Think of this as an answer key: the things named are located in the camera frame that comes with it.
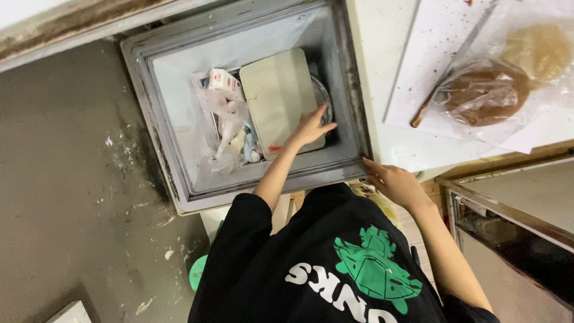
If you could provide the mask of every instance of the person's left hand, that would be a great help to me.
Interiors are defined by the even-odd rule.
[[[297,128],[291,134],[287,142],[297,147],[310,144],[317,140],[322,134],[327,133],[337,127],[337,123],[332,122],[328,125],[321,126],[321,118],[325,114],[328,103],[324,103],[317,110],[301,119]]]

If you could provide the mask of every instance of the freezer lid frame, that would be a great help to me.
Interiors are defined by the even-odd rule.
[[[351,105],[350,113],[354,121],[353,130],[357,149],[360,155],[371,156],[347,8],[342,0],[240,1],[135,35],[121,42],[127,69],[178,213],[185,215],[230,203],[237,194],[250,193],[258,180],[238,183],[224,190],[194,194],[191,184],[187,182],[189,177],[175,144],[173,128],[169,126],[169,117],[161,99],[157,81],[153,76],[153,65],[150,62],[157,55],[166,55],[197,45],[202,41],[212,41],[218,37],[228,36],[257,25],[268,24],[274,20],[327,5],[331,5],[335,19],[343,23],[337,24],[336,37],[339,49],[343,51],[339,59],[343,60],[342,75],[345,78],[347,99]],[[215,11],[218,11],[216,23],[214,19],[210,19],[211,13]],[[284,192],[358,178],[365,174],[366,168],[359,157],[321,164],[290,172]]]

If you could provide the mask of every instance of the chest freezer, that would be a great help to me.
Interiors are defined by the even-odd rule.
[[[131,36],[121,48],[181,215],[252,192],[271,163],[247,164],[230,174],[205,168],[205,148],[218,134],[194,90],[199,76],[212,67],[237,70],[292,48],[303,49],[322,79],[339,126],[322,149],[297,155],[284,192],[366,174],[361,157],[370,156],[371,148],[344,1],[238,1]]]

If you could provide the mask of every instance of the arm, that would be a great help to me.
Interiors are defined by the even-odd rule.
[[[297,129],[285,141],[281,151],[253,190],[253,194],[261,197],[269,205],[272,213],[275,212],[287,174],[299,149],[337,127],[334,122],[321,126],[321,118],[325,114],[326,108],[327,103],[299,122]]]
[[[363,160],[371,168],[367,180],[413,216],[421,231],[441,296],[452,295],[492,312],[484,291],[444,225],[438,208],[416,178],[402,168]]]

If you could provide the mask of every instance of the brown dough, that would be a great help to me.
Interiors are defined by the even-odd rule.
[[[564,73],[572,44],[557,25],[532,25],[508,37],[502,58],[522,68],[538,88]]]
[[[515,114],[530,94],[528,76],[508,63],[483,59],[462,67],[437,95],[459,122],[486,126]]]

